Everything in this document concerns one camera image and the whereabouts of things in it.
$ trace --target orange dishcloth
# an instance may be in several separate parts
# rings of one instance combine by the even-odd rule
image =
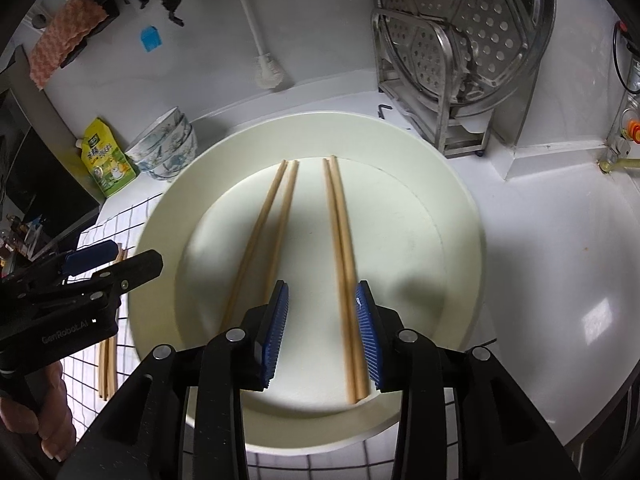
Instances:
[[[93,0],[68,0],[29,56],[30,76],[40,90],[82,38],[106,18],[105,10]]]

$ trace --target chopstick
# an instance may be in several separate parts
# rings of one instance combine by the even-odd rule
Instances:
[[[114,263],[117,264],[126,257],[127,250],[123,250],[122,244],[118,244],[118,256],[114,260]],[[116,335],[100,341],[100,345],[98,346],[98,396],[104,400],[111,399],[118,389],[116,347]]]
[[[349,303],[346,296],[342,241],[340,240],[340,227],[338,226],[338,209],[335,202],[334,183],[332,181],[331,169],[329,168],[329,160],[324,158],[322,165],[324,166],[324,183],[326,184],[326,201],[329,208],[331,233],[334,240],[335,273],[338,281],[338,297],[340,298],[340,320],[342,321],[342,343],[344,345],[344,371],[347,384],[347,398],[350,404],[355,404],[358,402],[358,399],[353,368],[351,319],[349,315]]]
[[[344,199],[344,189],[340,177],[340,167],[335,155],[331,156],[330,169],[332,183],[335,191],[335,204],[337,206],[338,227],[340,229],[340,241],[342,243],[342,261],[344,264],[345,301],[348,306],[348,315],[351,330],[351,352],[353,355],[353,376],[356,389],[356,399],[362,400],[369,396],[369,374],[364,358],[362,339],[355,310],[356,293],[356,265],[351,243],[351,231],[349,228],[349,216]]]
[[[234,307],[236,306],[236,301],[238,300],[238,294],[240,293],[242,279],[244,278],[244,274],[248,269],[249,264],[251,263],[252,257],[254,256],[255,246],[258,242],[258,238],[260,237],[260,232],[262,231],[264,223],[269,216],[271,205],[273,205],[273,200],[276,197],[276,193],[278,192],[278,188],[280,187],[280,183],[286,169],[287,161],[283,160],[278,167],[278,171],[276,171],[275,177],[273,177],[271,187],[269,188],[267,196],[264,199],[262,209],[260,209],[260,214],[255,221],[254,229],[251,231],[249,241],[244,248],[244,254],[242,255],[242,260],[240,260],[238,272],[236,272],[236,277],[234,278],[233,285],[231,286],[231,292],[229,294],[228,300],[226,300],[225,313],[222,317],[222,322],[220,323],[220,332],[223,332],[229,326],[231,316],[234,312]]]
[[[291,169],[289,170],[287,189],[284,193],[282,208],[280,209],[280,218],[278,219],[278,232],[273,244],[273,253],[271,254],[271,263],[267,272],[267,280],[264,284],[264,303],[269,303],[269,298],[271,297],[271,292],[273,290],[273,283],[275,282],[276,273],[278,272],[278,264],[280,263],[280,247],[282,246],[284,232],[287,228],[287,221],[289,221],[289,211],[291,209],[291,201],[293,199],[293,190],[296,187],[296,177],[298,176],[299,164],[299,161],[294,160],[291,164]]]

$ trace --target yellow pouch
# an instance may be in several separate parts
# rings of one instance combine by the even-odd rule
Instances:
[[[95,119],[84,131],[82,162],[105,196],[111,196],[136,177],[109,127]]]

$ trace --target silver screw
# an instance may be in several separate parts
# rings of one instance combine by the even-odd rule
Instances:
[[[160,345],[154,348],[153,356],[156,359],[166,359],[171,355],[171,347],[169,345]]]
[[[242,341],[245,335],[244,330],[241,328],[232,328],[226,333],[226,338],[232,343],[237,343],[238,341]]]
[[[476,346],[471,355],[479,361],[488,361],[491,358],[491,352],[489,352],[484,346]]]
[[[409,329],[401,330],[398,337],[400,338],[400,341],[404,341],[405,343],[415,343],[418,341],[417,333]]]

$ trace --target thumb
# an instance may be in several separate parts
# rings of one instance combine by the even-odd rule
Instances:
[[[0,418],[6,428],[14,433],[38,432],[36,414],[14,400],[0,397]]]

